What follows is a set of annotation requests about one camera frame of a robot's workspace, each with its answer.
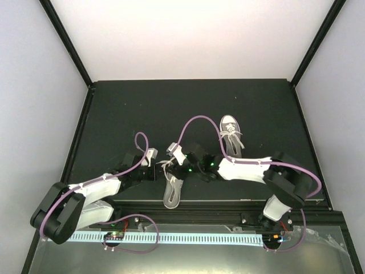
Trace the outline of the grey sneaker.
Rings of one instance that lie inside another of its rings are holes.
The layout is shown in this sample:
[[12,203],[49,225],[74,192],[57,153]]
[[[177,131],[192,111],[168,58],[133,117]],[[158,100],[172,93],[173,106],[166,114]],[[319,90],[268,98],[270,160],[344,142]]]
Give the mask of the grey sneaker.
[[171,162],[172,160],[158,162],[162,166],[167,181],[163,197],[163,204],[167,209],[175,209],[180,204],[181,188],[184,182],[167,171],[167,168],[171,166]]
[[225,142],[226,154],[233,158],[242,158],[245,148],[241,142],[241,130],[237,120],[231,115],[224,115],[220,121],[220,135]]

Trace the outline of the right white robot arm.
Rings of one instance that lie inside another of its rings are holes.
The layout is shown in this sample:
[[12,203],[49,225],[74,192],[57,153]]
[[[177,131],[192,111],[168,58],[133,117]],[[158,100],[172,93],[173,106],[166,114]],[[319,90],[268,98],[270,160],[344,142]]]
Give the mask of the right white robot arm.
[[264,231],[278,230],[286,213],[301,209],[313,182],[306,169],[282,152],[273,157],[243,159],[210,155],[197,144],[185,150],[172,143],[167,154],[171,163],[165,170],[172,185],[181,186],[190,174],[197,174],[206,182],[243,180],[266,185],[272,196],[267,199],[262,212],[243,217],[247,226],[261,227]]

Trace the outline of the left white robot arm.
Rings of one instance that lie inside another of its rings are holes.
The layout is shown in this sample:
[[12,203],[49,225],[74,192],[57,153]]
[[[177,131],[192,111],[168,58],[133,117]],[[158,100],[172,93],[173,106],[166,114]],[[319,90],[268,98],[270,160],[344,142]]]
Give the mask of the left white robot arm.
[[119,168],[87,182],[53,184],[31,216],[30,225],[41,237],[57,244],[65,243],[75,231],[90,225],[118,227],[123,215],[106,198],[162,176],[165,161],[156,161],[156,153],[151,148],[146,157],[132,155]]

